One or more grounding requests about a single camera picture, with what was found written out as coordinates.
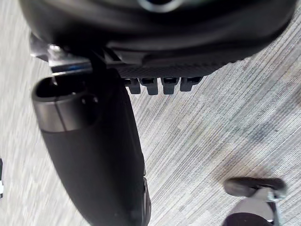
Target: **chair seat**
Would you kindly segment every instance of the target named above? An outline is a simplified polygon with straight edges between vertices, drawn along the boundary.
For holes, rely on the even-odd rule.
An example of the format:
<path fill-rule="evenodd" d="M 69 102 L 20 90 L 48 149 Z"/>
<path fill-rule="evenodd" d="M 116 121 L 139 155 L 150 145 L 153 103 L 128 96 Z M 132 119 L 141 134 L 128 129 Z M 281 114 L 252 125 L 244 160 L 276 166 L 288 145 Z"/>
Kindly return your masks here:
<path fill-rule="evenodd" d="M 137 0 L 19 1 L 32 32 L 47 43 L 109 43 L 112 48 L 139 51 L 267 39 L 283 30 L 296 3 L 211 0 L 158 14 L 144 10 Z"/>

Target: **striped carpet floor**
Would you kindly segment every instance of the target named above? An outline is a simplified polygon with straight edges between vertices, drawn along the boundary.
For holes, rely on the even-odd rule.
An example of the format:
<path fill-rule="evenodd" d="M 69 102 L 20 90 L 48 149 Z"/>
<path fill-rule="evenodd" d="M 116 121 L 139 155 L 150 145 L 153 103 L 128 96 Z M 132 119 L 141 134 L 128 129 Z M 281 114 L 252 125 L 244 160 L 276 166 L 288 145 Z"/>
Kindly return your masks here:
<path fill-rule="evenodd" d="M 271 46 L 204 78 L 190 93 L 131 95 L 152 200 L 151 226 L 220 225 L 239 198 L 231 176 L 280 177 L 285 226 L 301 225 L 301 6 Z M 0 1 L 2 226 L 87 226 L 64 191 L 30 101 L 49 75 L 31 59 L 16 1 Z"/>

